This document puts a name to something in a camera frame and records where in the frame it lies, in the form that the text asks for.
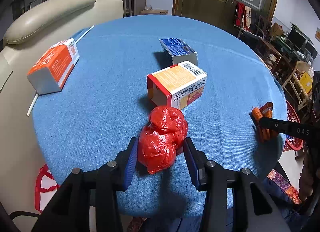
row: white straw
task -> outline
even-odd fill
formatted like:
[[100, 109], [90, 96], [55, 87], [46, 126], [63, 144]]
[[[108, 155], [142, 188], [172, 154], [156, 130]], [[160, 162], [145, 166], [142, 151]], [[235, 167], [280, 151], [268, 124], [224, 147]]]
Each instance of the white straw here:
[[84, 34], [82, 34], [82, 35], [80, 36], [80, 38], [75, 41], [75, 44], [77, 44], [78, 41], [81, 40], [82, 37], [83, 37], [84, 35], [86, 35], [93, 27], [94, 27], [94, 25], [92, 25], [92, 27], [91, 27], [89, 30], [87, 30]]
[[30, 107], [29, 107], [29, 110], [28, 110], [28, 113], [27, 113], [27, 117], [29, 117], [29, 116], [30, 116], [31, 111], [32, 111], [32, 109], [33, 109], [33, 107], [34, 107], [34, 105], [35, 105], [35, 103], [36, 103], [37, 99], [38, 99], [38, 96], [39, 96], [39, 94], [38, 94], [38, 93], [36, 93], [36, 95], [35, 95], [34, 99], [32, 100], [32, 103], [31, 103], [31, 105], [30, 105]]

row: blue and white box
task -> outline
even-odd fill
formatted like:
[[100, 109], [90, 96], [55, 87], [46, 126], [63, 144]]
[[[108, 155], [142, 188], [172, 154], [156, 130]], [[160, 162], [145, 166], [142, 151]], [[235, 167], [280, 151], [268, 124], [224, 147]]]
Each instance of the blue and white box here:
[[197, 52], [190, 48], [181, 39], [161, 39], [160, 44], [174, 65], [188, 60], [192, 64], [198, 66]]

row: floor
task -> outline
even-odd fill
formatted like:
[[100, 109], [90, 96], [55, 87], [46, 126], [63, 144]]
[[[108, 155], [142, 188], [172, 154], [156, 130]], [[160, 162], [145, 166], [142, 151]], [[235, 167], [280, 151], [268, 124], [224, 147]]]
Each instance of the floor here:
[[303, 167], [303, 158], [295, 160], [293, 150], [283, 152], [279, 160], [292, 186], [299, 190], [299, 178]]

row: chair headrest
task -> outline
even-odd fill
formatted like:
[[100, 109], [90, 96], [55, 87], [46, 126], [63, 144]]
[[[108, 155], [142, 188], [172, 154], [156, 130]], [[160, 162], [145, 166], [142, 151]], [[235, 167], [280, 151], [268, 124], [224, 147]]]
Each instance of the chair headrest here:
[[21, 15], [4, 34], [3, 44], [20, 44], [62, 17], [96, 0], [47, 0]]

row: red basket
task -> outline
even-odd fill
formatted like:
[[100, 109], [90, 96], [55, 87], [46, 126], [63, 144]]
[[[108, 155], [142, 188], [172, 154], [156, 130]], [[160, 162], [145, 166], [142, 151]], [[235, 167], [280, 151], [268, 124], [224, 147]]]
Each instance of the red basket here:
[[[294, 111], [293, 107], [290, 105], [288, 101], [287, 101], [287, 113], [288, 113], [288, 121], [300, 123], [299, 117], [297, 116], [296, 112]], [[303, 144], [303, 140], [287, 135], [285, 139], [283, 151], [284, 152], [289, 150], [298, 151], [301, 149], [302, 144]]]

